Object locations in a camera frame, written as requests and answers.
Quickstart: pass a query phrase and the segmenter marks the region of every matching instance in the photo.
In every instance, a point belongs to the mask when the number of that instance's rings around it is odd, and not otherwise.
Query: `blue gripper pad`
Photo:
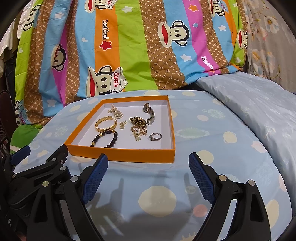
[[[84,184],[82,196],[82,201],[84,204],[87,204],[88,201],[94,198],[96,191],[98,190],[98,187],[107,171],[107,168],[108,158],[106,155],[103,155]]]
[[[19,149],[17,152],[11,155],[10,164],[16,166],[22,160],[24,160],[31,153],[29,146],[24,146],[22,149]]]
[[[210,204],[213,205],[216,201],[216,197],[214,195],[214,185],[193,153],[189,156],[189,168],[200,191],[202,192],[204,199],[208,200]]]

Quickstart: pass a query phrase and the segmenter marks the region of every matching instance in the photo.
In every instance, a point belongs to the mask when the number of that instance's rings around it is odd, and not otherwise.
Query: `colorful striped blanket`
[[[37,0],[15,72],[19,124],[80,98],[177,89],[244,65],[242,0]]]

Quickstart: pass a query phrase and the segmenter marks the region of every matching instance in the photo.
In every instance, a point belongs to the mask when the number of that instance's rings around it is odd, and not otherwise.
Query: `light blue bedsheet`
[[[176,155],[173,164],[111,161],[87,209],[106,241],[192,241],[211,205],[205,201],[188,167],[190,153],[231,180],[257,183],[272,226],[273,240],[291,220],[283,179],[253,132],[226,106],[202,91],[135,91],[72,103],[62,109],[30,144],[31,154],[17,172],[43,164],[102,98],[168,95],[173,115]],[[118,131],[118,138],[124,138]],[[72,175],[95,162],[68,155]],[[231,215],[235,202],[231,204]],[[228,216],[219,240],[226,236]]]
[[[256,134],[285,180],[296,214],[296,95],[254,75],[213,75],[198,83]]]

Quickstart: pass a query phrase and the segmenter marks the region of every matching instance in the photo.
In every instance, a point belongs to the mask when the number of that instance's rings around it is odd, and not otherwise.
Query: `gold chain bracelet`
[[[103,128],[103,129],[98,128],[98,125],[99,125],[100,123],[102,123],[103,121],[113,121],[113,120],[114,120],[113,116],[106,116],[106,117],[103,117],[103,118],[99,119],[99,120],[96,122],[96,124],[95,124],[96,130],[97,130],[98,132],[105,132],[105,131],[111,129],[112,132],[115,132],[114,129],[115,129],[116,126],[117,126],[117,120],[116,120],[116,119],[115,119],[115,122],[114,122],[114,124],[113,124],[112,126],[107,127],[107,128]]]

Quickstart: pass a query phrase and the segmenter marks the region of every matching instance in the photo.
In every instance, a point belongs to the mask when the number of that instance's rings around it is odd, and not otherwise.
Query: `pearl necklace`
[[[111,109],[108,110],[108,113],[111,112],[113,112],[115,119],[121,119],[123,117],[123,113],[120,110],[118,110],[113,104],[111,104]]]

